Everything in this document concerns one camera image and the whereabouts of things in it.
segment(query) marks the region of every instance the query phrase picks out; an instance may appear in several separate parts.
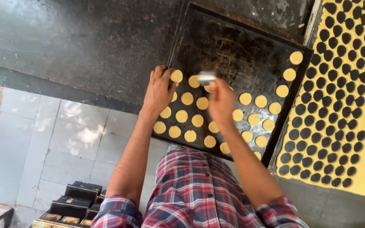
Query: red plaid shirt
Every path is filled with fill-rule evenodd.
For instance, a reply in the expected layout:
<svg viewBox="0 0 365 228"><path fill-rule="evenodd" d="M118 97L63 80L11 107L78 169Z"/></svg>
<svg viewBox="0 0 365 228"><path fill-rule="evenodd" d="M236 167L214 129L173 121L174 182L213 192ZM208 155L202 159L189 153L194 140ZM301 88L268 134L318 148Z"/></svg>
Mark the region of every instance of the red plaid shirt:
<svg viewBox="0 0 365 228"><path fill-rule="evenodd" d="M287 198L256 210L221 159L190 149L169 151L156 171L143 218L132 199L107 197L92 228L308 227Z"/></svg>

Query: man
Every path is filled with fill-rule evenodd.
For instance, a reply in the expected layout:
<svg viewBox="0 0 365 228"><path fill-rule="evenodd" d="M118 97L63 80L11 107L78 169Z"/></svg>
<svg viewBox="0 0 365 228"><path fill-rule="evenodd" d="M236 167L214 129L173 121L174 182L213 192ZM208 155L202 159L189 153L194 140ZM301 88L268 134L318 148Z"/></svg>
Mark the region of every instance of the man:
<svg viewBox="0 0 365 228"><path fill-rule="evenodd" d="M157 66L142 110L109 181L92 228L113 227L307 227L295 206L242 139L232 120L236 95L224 80L211 82L208 111L229 144L242 187L221 159L190 150L160 160L146 216L139 212L152 128L178 83L174 69Z"/></svg>

